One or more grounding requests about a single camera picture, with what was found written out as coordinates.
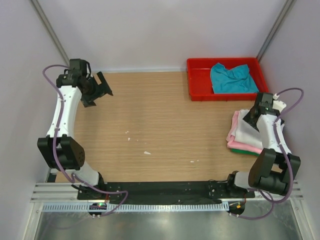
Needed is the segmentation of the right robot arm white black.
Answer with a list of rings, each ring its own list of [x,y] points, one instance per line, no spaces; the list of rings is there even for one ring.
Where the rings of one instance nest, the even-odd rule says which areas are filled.
[[[283,196],[281,202],[290,196],[301,159],[286,144],[281,113],[273,94],[257,94],[253,107],[242,119],[259,133],[262,151],[249,172],[228,175],[225,192],[229,197],[237,198],[249,189]]]

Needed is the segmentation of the white t shirt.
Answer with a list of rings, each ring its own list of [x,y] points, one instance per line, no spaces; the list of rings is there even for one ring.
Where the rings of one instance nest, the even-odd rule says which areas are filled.
[[[254,148],[251,150],[260,154],[263,149],[272,150],[276,153],[289,152],[284,142],[283,127],[281,119],[274,114],[261,114],[258,116],[257,127],[255,129],[244,120],[245,116],[249,116],[248,109],[241,109],[237,117],[237,127],[235,130],[234,140],[241,144],[246,144]]]

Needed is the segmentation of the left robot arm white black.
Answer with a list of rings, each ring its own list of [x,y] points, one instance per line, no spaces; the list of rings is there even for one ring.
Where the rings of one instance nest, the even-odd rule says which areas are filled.
[[[37,147],[50,169],[61,172],[71,183],[80,182],[79,191],[88,192],[95,200],[106,194],[102,175],[86,162],[84,148],[75,140],[75,120],[78,105],[85,108],[96,106],[96,99],[113,95],[102,72],[92,74],[88,61],[80,58],[70,59],[69,65],[56,81],[51,81],[47,70],[42,74],[57,94],[55,111],[51,125],[45,135],[37,140]]]

